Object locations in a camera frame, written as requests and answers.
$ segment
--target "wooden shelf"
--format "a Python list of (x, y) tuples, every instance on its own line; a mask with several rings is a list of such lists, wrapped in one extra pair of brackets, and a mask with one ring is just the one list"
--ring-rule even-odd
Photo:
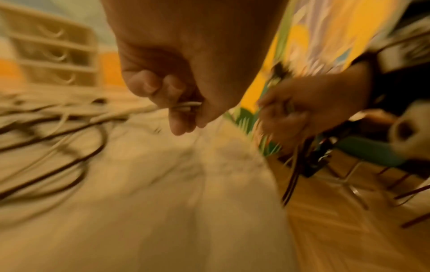
[(30, 36), (26, 34), (20, 34), (20, 33), (9, 33), (9, 37), (13, 39), (18, 39), (25, 42), (32, 42), (32, 43), (39, 43), (39, 44), (46, 44), (46, 45), (52, 45), (56, 47), (63, 47), (67, 49), (73, 49), (73, 50), (80, 50), (85, 52), (96, 52), (97, 48), (81, 45), (78, 43), (72, 43), (69, 41), (61, 41), (61, 40), (54, 40), (54, 39), (48, 39), (48, 38), (42, 38), (38, 36)]
[(89, 66), (78, 66), (71, 64), (57, 64), (48, 61), (35, 61), (35, 60), (18, 60), (18, 64), (23, 66), (31, 66), (36, 68), (48, 68), (56, 70), (67, 70), (73, 72), (83, 72), (83, 73), (96, 73), (97, 69)]

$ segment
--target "drawer handle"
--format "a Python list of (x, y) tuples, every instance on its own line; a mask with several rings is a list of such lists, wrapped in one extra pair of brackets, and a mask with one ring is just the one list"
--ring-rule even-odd
[(49, 59), (51, 61), (56, 61), (56, 62), (61, 62), (69, 56), (69, 52), (67, 52), (66, 49), (63, 51), (63, 54), (61, 56), (55, 56), (54, 54), (51, 53), (51, 51), (46, 50), (46, 49), (40, 49), (40, 51), (42, 51), (42, 54), (47, 59)]
[(71, 85), (76, 80), (76, 74), (72, 73), (69, 79), (62, 79), (58, 75), (51, 73), (52, 79), (55, 83), (60, 85)]
[(64, 28), (61, 28), (57, 33), (52, 32), (50, 30), (48, 30), (45, 26), (43, 25), (37, 25), (36, 26), (37, 29), (45, 36), (51, 38), (51, 39), (58, 39), (61, 36), (64, 36), (66, 34)]

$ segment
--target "black sleeve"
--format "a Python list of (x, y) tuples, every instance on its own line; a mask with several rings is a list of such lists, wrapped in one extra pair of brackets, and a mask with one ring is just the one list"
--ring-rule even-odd
[(402, 115), (419, 99), (430, 99), (430, 1), (414, 1), (394, 30), (352, 63), (367, 61), (373, 89), (369, 108)]

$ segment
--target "parquet floor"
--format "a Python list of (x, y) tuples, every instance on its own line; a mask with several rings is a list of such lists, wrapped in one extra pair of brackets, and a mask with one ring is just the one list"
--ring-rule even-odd
[[(354, 159), (334, 152), (331, 166), (345, 174)], [(289, 169), (268, 158), (280, 192)], [(295, 238), (302, 272), (428, 272), (430, 271), (430, 221), (402, 229), (405, 221), (430, 212), (430, 194), (418, 195), (408, 204), (393, 207), (382, 188), (402, 176), (364, 164), (351, 181), (375, 188), (359, 190), (370, 206), (363, 210), (345, 189), (318, 178), (299, 180), (286, 209)], [(321, 171), (319, 175), (329, 175)], [(408, 191), (421, 182), (411, 178), (399, 190)]]

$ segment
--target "hand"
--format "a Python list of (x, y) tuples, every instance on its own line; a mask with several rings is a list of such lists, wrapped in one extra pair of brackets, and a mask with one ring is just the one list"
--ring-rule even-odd
[(260, 69), (286, 0), (102, 0), (127, 87), (169, 110), (174, 134), (236, 106)]
[[(304, 139), (331, 129), (364, 109), (370, 81), (366, 63), (353, 65), (340, 74), (284, 80), (258, 102), (263, 130), (290, 151)], [(294, 113), (285, 112), (286, 103), (294, 106)]]

